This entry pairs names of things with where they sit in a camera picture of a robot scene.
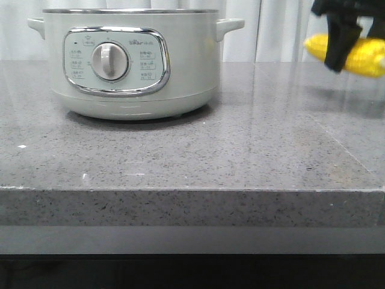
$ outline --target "chrome trim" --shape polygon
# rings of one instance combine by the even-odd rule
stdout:
[[[145,33],[150,34],[154,36],[160,47],[162,52],[162,62],[163,62],[163,73],[160,79],[146,87],[141,87],[139,89],[91,89],[89,87],[84,87],[82,85],[79,85],[75,83],[73,80],[71,80],[66,72],[66,38],[68,35],[72,33],[82,33],[82,32],[127,32],[127,33]],[[63,40],[63,72],[67,79],[67,81],[74,86],[76,89],[80,90],[81,92],[88,93],[91,95],[96,96],[137,96],[137,95],[146,95],[149,93],[157,92],[158,90],[162,89],[163,86],[166,85],[168,79],[170,78],[171,74],[171,66],[170,66],[170,56],[168,54],[167,45],[165,42],[164,37],[162,34],[160,34],[158,31],[153,30],[151,28],[140,28],[140,27],[121,27],[121,26],[96,26],[96,27],[76,27],[70,29],[70,31],[66,34]]]
[[[61,14],[200,14],[218,13],[215,9],[43,9],[43,13]]]

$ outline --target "white pot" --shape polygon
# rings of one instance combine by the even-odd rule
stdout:
[[[138,120],[201,107],[219,83],[219,45],[242,19],[217,10],[47,9],[28,19],[49,45],[51,85],[79,114]]]

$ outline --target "pot base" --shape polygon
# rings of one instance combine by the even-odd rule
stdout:
[[[110,120],[146,120],[177,116],[206,104],[217,88],[196,95],[163,101],[109,102],[85,101],[56,93],[68,109],[84,116]]]

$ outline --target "pot handle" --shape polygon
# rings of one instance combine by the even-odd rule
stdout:
[[[27,23],[29,27],[40,33],[42,39],[46,38],[43,18],[28,18]]]
[[[217,42],[223,40],[226,33],[245,27],[245,20],[240,18],[229,18],[217,20]]]

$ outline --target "gray countertop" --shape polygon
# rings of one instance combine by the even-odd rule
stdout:
[[[177,118],[63,108],[44,61],[0,61],[0,225],[385,225],[385,83],[224,63]]]

